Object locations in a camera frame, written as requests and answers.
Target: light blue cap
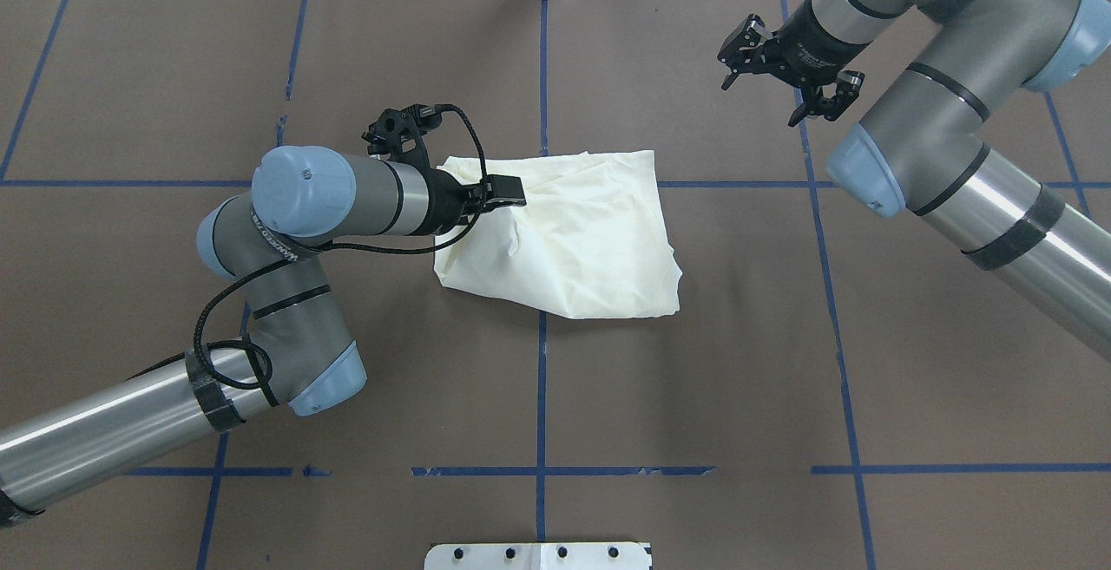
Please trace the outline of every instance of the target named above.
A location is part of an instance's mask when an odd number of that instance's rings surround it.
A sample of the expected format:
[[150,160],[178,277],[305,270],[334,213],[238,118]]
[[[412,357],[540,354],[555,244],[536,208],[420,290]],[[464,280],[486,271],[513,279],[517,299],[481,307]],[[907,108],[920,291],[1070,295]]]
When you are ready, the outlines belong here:
[[825,172],[857,201],[883,218],[894,217],[907,207],[902,189],[875,140],[860,123],[853,123],[833,150]]
[[251,200],[262,223],[291,237],[334,230],[354,206],[354,196],[351,164],[323,147],[270,150],[251,178]]
[[312,416],[350,399],[366,383],[367,369],[362,368],[362,358],[352,340],[344,352],[312,380],[309,388],[293,397],[289,407],[297,416]]
[[1024,84],[1031,91],[1050,91],[1072,80],[1080,69],[1099,59],[1111,44],[1111,2],[1080,0],[1072,27],[1045,67]]
[[219,217],[220,211],[232,199],[236,198],[226,199],[219,208],[209,212],[209,216],[201,221],[201,227],[197,228],[197,252],[201,254],[201,262],[204,262],[204,266],[210,271],[226,280],[234,280],[236,276],[229,273],[228,269],[224,269],[223,264],[220,263],[220,259],[216,254],[216,242],[212,239],[212,232],[216,229],[217,217]]

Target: white metal plate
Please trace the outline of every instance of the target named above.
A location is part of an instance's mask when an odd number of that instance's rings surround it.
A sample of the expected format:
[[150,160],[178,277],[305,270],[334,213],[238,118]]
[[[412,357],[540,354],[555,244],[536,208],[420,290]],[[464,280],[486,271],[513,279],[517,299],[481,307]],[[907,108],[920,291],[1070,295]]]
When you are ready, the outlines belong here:
[[440,544],[424,570],[652,570],[651,550],[640,542]]

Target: folded fabric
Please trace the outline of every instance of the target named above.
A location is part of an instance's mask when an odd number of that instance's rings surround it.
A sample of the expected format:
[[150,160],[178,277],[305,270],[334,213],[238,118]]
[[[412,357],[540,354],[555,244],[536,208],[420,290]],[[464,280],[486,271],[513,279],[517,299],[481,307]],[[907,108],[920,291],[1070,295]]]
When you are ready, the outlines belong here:
[[[521,178],[528,206],[483,214],[467,238],[438,251],[441,284],[569,319],[679,311],[682,271],[663,226],[654,152],[490,160],[487,167]],[[441,169],[463,183],[480,178],[476,159],[449,158]]]

